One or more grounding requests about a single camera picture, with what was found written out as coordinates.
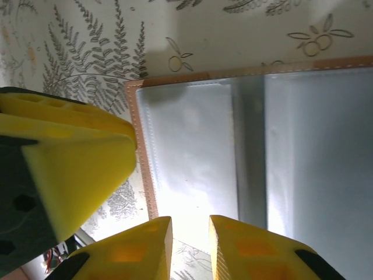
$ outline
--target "brown leather cover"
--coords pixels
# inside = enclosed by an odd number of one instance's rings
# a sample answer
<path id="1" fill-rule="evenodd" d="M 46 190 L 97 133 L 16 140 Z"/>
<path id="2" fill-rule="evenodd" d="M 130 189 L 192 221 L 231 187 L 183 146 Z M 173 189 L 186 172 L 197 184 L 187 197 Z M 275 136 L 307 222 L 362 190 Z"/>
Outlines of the brown leather cover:
<path id="1" fill-rule="evenodd" d="M 247 67 L 233 70 L 212 71 L 192 73 L 186 75 L 166 76 L 159 78 L 150 78 L 145 80 L 136 80 L 127 82 L 125 85 L 125 94 L 131 111 L 132 124 L 136 130 L 136 137 L 138 139 L 138 158 L 140 161 L 147 209 L 149 219 L 158 217 L 158 209 L 156 196 L 153 188 L 152 174 L 150 172 L 149 160 L 147 158 L 144 134 L 140 121 L 140 114 L 138 103 L 136 99 L 136 91 L 140 88 L 149 86 L 169 85 L 173 83 L 185 83 L 205 81 L 210 79 L 232 78 L 247 75 L 264 75 L 264 74 L 279 74 L 301 71 L 323 71 L 333 69 L 347 69 L 347 68 L 361 68 L 372 67 L 373 56 L 367 57 L 350 57 L 338 59 L 326 59 L 320 61 L 307 61 L 293 64 L 280 64 L 259 67 Z"/>

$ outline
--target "black plastic part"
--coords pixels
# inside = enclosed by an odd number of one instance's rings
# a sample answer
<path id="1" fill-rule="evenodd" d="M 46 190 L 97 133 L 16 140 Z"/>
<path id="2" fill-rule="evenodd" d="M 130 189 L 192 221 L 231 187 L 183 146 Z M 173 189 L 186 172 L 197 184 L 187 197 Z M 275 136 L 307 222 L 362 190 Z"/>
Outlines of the black plastic part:
<path id="1" fill-rule="evenodd" d="M 320 255 L 307 250 L 297 250 L 295 253 L 321 280 L 346 280 Z"/>
<path id="2" fill-rule="evenodd" d="M 29 89 L 21 89 L 19 87 L 16 88 L 14 86 L 0 87 L 0 93 L 32 93 L 34 95 L 40 95 L 40 96 L 45 96 L 45 97 L 50 97 L 50 98 L 54 98 L 54 99 L 60 99 L 60 100 L 63 100 L 63 101 L 74 102 L 74 103 L 77 103 L 77 104 L 86 105 L 86 103 L 81 102 L 81 101 L 67 99 L 67 98 L 64 98 L 64 97 L 54 96 L 54 95 L 50 95 L 50 94 L 48 95 L 46 93 L 35 92 L 35 91 L 29 90 Z"/>
<path id="3" fill-rule="evenodd" d="M 0 135 L 0 278 L 58 244 L 22 153 L 36 144 Z"/>
<path id="4" fill-rule="evenodd" d="M 73 255 L 57 266 L 45 280 L 72 280 L 88 259 L 86 252 Z"/>

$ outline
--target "black rubber pad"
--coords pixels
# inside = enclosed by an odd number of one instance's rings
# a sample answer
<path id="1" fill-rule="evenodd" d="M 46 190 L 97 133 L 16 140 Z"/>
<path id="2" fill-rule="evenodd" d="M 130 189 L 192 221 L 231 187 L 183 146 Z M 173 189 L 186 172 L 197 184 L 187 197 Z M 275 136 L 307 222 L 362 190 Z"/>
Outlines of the black rubber pad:
<path id="1" fill-rule="evenodd" d="M 84 102 L 77 101 L 77 100 L 71 100 L 71 99 L 67 99 L 67 98 L 59 97 L 59 96 L 54 96 L 54 95 L 50 95 L 50 94 L 48 95 L 46 93 L 35 92 L 35 91 L 29 90 L 29 89 L 21 89 L 19 87 L 16 88 L 16 87 L 13 87 L 13 86 L 0 87 L 0 93 L 32 93 L 34 95 L 51 97 L 51 98 L 60 99 L 60 100 L 63 100 L 63 101 L 74 102 L 74 103 L 77 103 L 77 104 L 82 104 L 82 105 L 86 104 Z"/>
<path id="2" fill-rule="evenodd" d="M 295 253 L 321 280 L 346 280 L 320 255 L 307 250 L 297 250 Z"/>
<path id="3" fill-rule="evenodd" d="M 22 153 L 37 143 L 0 136 L 0 278 L 58 244 Z"/>
<path id="4" fill-rule="evenodd" d="M 63 261 L 45 280 L 72 280 L 89 259 L 88 253 L 79 253 Z"/>

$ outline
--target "yellow plastic part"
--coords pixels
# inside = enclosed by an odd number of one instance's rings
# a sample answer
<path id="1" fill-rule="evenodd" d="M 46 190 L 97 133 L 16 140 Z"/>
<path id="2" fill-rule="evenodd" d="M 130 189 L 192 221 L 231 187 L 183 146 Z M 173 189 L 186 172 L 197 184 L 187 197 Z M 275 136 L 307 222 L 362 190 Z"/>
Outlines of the yellow plastic part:
<path id="1" fill-rule="evenodd" d="M 0 135 L 39 141 L 22 151 L 58 241 L 76 232 L 136 165 L 135 144 L 124 134 L 0 114 Z"/>
<path id="2" fill-rule="evenodd" d="M 90 104 L 78 104 L 32 93 L 7 93 L 0 94 L 0 111 L 18 117 L 124 134 L 136 144 L 135 130 L 131 123 Z"/>
<path id="3" fill-rule="evenodd" d="M 171 217 L 153 219 L 74 252 L 90 257 L 73 280 L 169 280 L 172 246 Z"/>
<path id="4" fill-rule="evenodd" d="M 223 216 L 210 217 L 215 280 L 319 280 L 294 253 L 307 245 Z"/>

